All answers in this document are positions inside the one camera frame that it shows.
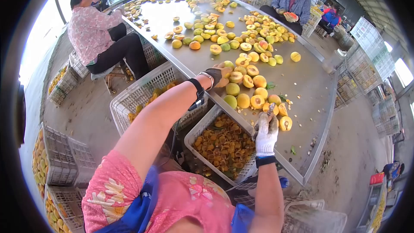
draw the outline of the blue jacket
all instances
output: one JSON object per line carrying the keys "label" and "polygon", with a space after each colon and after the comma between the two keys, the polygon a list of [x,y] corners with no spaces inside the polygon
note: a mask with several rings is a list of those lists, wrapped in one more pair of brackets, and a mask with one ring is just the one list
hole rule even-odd
{"label": "blue jacket", "polygon": [[308,22],[311,15],[311,0],[295,0],[292,8],[289,9],[290,0],[272,0],[271,7],[285,8],[287,11],[299,16],[299,23],[304,25]]}
{"label": "blue jacket", "polygon": [[328,13],[322,16],[322,20],[329,23],[329,26],[333,29],[335,25],[339,23],[339,15],[336,15],[335,10],[331,9]]}

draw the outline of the leaf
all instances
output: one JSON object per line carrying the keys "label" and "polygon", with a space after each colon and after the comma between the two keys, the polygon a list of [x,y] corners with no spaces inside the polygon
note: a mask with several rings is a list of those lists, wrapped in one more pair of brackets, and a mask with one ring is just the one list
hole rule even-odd
{"label": "leaf", "polygon": [[296,155],[295,146],[290,147],[290,152]]}
{"label": "leaf", "polygon": [[277,85],[273,85],[273,82],[269,82],[266,85],[266,89],[274,89],[275,86],[277,86]]}
{"label": "leaf", "polygon": [[286,98],[284,97],[284,95],[278,95],[279,97],[280,97],[280,100],[282,101],[282,102],[286,102]]}

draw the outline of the woman in blue jacket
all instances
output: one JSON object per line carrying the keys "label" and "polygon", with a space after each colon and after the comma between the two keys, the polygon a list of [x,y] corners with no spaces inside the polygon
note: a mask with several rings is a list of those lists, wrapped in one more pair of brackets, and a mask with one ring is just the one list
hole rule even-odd
{"label": "woman in blue jacket", "polygon": [[[260,10],[277,18],[301,35],[302,26],[308,22],[311,15],[311,0],[272,0],[270,6],[262,6]],[[290,23],[283,16],[283,12],[295,13],[299,19]]]}

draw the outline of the stool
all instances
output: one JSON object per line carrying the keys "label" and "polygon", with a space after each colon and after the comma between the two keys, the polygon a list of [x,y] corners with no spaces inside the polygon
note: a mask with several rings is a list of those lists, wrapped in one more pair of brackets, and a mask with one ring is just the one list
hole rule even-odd
{"label": "stool", "polygon": [[109,92],[110,95],[115,94],[116,90],[112,89],[112,78],[114,77],[120,77],[120,78],[125,78],[128,80],[127,77],[127,72],[125,70],[126,66],[125,65],[121,65],[120,67],[117,67],[116,65],[114,65],[113,67],[105,70],[102,73],[98,73],[98,74],[92,74],[91,73],[91,79],[92,80],[97,80],[100,78],[105,78],[105,85],[106,88]]}

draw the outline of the white work glove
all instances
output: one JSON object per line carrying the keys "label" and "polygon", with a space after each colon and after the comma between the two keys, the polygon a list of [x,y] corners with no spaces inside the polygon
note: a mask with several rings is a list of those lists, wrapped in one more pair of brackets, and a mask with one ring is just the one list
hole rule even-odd
{"label": "white work glove", "polygon": [[279,132],[278,120],[274,114],[261,112],[254,126],[253,140],[256,141],[256,157],[274,156],[274,144]]}

